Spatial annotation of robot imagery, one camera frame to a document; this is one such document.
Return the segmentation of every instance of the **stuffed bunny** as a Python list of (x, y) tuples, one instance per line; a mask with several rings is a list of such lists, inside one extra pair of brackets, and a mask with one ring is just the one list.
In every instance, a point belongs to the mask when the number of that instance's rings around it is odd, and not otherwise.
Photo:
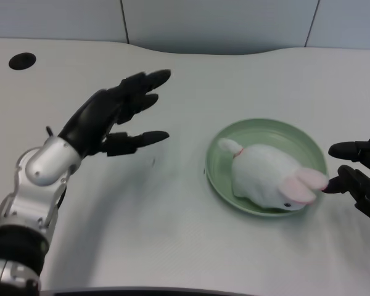
[(328, 178), (281, 150), (263, 144), (243, 148), (230, 139), (218, 145), (233, 154), (232, 189), (263, 208), (299, 210), (315, 201), (312, 190), (324, 189)]

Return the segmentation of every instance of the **wall seam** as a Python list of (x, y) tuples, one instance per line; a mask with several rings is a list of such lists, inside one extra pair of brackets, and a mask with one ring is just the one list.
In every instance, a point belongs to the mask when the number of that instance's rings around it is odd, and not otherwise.
[(317, 11), (318, 11), (319, 3), (320, 3), (320, 2), (321, 2), (321, 0), (318, 0), (318, 2), (316, 3), (316, 7), (315, 7), (315, 12), (314, 12), (313, 20), (311, 21), (310, 29), (308, 30), (307, 39), (306, 39), (306, 43), (304, 44), (304, 47), (307, 47), (308, 39), (310, 38), (311, 30), (313, 29), (313, 25), (314, 25), (314, 21), (315, 21), (316, 13), (317, 13)]
[(123, 25), (125, 26), (126, 42), (128, 44), (130, 44), (130, 42), (129, 42), (129, 34), (128, 34), (128, 26), (126, 26), (125, 10), (123, 9), (123, 2), (122, 2), (122, 0), (120, 0), (120, 4), (121, 4), (121, 10), (122, 10)]

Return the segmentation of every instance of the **bunny tail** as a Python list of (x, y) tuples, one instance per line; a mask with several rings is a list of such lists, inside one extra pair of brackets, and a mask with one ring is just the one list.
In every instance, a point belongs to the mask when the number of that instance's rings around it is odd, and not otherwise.
[(230, 139), (220, 139), (218, 145), (223, 151), (229, 151), (234, 156), (239, 155), (244, 149), (239, 143)]

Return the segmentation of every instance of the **table surface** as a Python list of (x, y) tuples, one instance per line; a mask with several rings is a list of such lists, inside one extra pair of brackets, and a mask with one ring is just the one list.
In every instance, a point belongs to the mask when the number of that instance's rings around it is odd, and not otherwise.
[[(8, 61), (20, 52), (37, 62), (11, 70)], [(330, 145), (370, 138), (370, 51), (185, 55), (0, 39), (0, 202), (12, 191), (16, 160), (43, 143), (46, 125), (58, 133), (98, 89), (162, 68), (173, 74), (158, 89), (158, 103), (115, 131), (171, 137), (136, 155), (83, 162), (59, 212), (43, 287), (370, 295), (370, 219), (350, 195), (327, 195), (305, 215), (257, 218), (217, 197), (204, 175), (208, 143), (220, 129), (272, 118), (307, 132), (334, 176), (344, 162), (328, 156)]]

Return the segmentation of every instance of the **robotic finger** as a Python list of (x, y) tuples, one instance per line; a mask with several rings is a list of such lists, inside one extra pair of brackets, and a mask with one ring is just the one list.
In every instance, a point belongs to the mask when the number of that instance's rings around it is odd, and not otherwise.
[[(329, 149), (329, 155), (360, 162), (370, 169), (370, 140), (334, 144)], [(348, 191), (355, 199), (355, 207), (370, 218), (370, 178), (347, 165), (340, 166), (337, 172), (339, 175), (329, 181), (323, 192), (335, 194)]]

